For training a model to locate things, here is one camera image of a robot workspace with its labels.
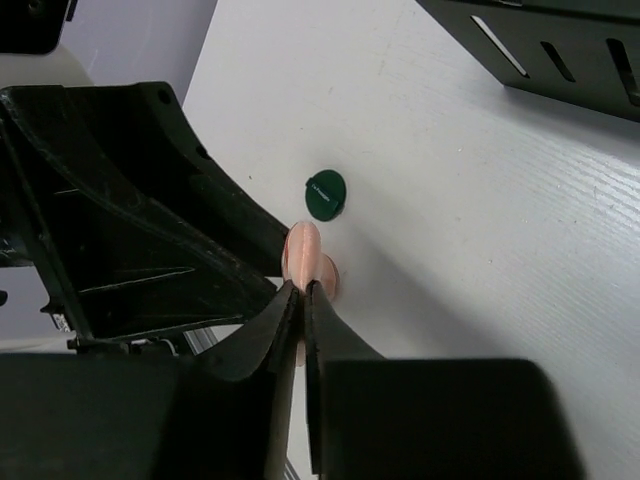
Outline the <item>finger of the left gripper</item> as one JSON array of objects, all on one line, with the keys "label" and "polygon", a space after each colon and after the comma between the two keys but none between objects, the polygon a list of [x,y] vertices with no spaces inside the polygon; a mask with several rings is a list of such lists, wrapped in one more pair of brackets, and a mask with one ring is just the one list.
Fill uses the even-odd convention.
[{"label": "finger of the left gripper", "polygon": [[164,82],[1,92],[1,264],[87,341],[242,323],[285,226],[209,156]]}]

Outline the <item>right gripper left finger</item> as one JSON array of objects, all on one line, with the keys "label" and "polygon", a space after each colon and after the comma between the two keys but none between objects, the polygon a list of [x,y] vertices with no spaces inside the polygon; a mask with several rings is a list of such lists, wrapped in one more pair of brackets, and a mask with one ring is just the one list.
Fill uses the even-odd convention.
[{"label": "right gripper left finger", "polygon": [[191,358],[7,353],[5,479],[280,479],[299,291]]}]

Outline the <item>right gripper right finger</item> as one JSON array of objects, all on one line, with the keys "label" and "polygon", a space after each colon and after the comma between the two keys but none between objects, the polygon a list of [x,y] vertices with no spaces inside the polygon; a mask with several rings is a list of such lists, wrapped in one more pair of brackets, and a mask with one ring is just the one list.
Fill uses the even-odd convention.
[{"label": "right gripper right finger", "polygon": [[551,381],[515,358],[388,359],[304,297],[311,467],[322,479],[582,479]]}]

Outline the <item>pink puff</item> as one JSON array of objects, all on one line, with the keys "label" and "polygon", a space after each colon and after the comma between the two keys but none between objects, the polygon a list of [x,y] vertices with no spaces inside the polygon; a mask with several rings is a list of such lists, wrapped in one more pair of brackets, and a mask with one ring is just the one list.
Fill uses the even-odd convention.
[{"label": "pink puff", "polygon": [[312,222],[300,221],[289,230],[281,256],[284,281],[305,292],[319,281],[327,298],[334,301],[339,290],[339,272],[334,261],[322,251],[321,235]]}]

